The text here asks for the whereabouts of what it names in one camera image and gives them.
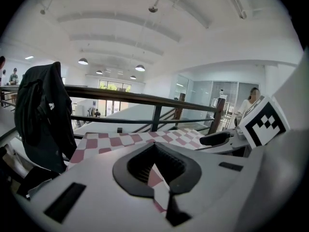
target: ceiling light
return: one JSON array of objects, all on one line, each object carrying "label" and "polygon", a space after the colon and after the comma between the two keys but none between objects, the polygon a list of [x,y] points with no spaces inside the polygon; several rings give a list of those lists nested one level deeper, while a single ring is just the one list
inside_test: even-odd
[{"label": "ceiling light", "polygon": [[135,69],[139,72],[144,72],[145,71],[145,67],[142,66],[141,64],[139,64],[138,66],[135,67]]},{"label": "ceiling light", "polygon": [[78,61],[78,63],[83,64],[83,65],[87,65],[87,64],[88,64],[88,61],[87,61],[87,59],[85,59],[85,58],[81,58],[81,59]]}]

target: railing post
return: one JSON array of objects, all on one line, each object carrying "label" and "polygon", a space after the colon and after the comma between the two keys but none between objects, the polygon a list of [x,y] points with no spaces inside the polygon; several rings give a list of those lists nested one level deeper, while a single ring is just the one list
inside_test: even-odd
[{"label": "railing post", "polygon": [[161,109],[162,109],[162,106],[155,106],[154,107],[154,115],[153,115],[154,124],[151,125],[150,131],[157,131],[158,130],[158,125],[159,125],[159,120],[160,120],[160,115],[161,115]]},{"label": "railing post", "polygon": [[221,116],[222,116],[223,109],[224,109],[224,104],[225,104],[225,99],[219,98],[218,104],[217,104],[218,111],[214,113],[214,116],[213,116],[214,121],[211,123],[211,127],[210,127],[207,135],[216,133],[218,126],[220,124]]}]

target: black jacket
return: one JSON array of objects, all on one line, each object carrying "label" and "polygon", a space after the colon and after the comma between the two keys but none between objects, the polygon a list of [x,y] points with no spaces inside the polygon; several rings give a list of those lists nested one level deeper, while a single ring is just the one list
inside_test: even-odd
[{"label": "black jacket", "polygon": [[36,146],[41,123],[47,123],[61,152],[70,159],[76,149],[71,102],[61,80],[59,62],[27,70],[18,89],[14,117],[23,142]]}]

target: woman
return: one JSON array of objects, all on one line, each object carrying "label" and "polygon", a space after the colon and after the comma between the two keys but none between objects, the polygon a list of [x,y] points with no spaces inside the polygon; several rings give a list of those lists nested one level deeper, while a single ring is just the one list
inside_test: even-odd
[{"label": "woman", "polygon": [[253,87],[250,90],[250,96],[247,100],[244,100],[241,107],[238,109],[238,114],[234,120],[235,126],[237,126],[242,116],[245,114],[245,112],[260,98],[260,91],[258,88]]}]

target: pink checkered cloth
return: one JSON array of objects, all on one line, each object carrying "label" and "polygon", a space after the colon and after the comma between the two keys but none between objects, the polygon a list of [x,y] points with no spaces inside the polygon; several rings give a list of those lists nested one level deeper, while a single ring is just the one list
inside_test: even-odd
[{"label": "pink checkered cloth", "polygon": [[[192,150],[204,148],[199,142],[203,136],[193,129],[143,133],[86,133],[78,144],[68,169],[86,158],[136,144],[162,142]],[[164,215],[168,205],[169,187],[155,165],[150,171],[148,185],[155,190],[154,204]]]}]

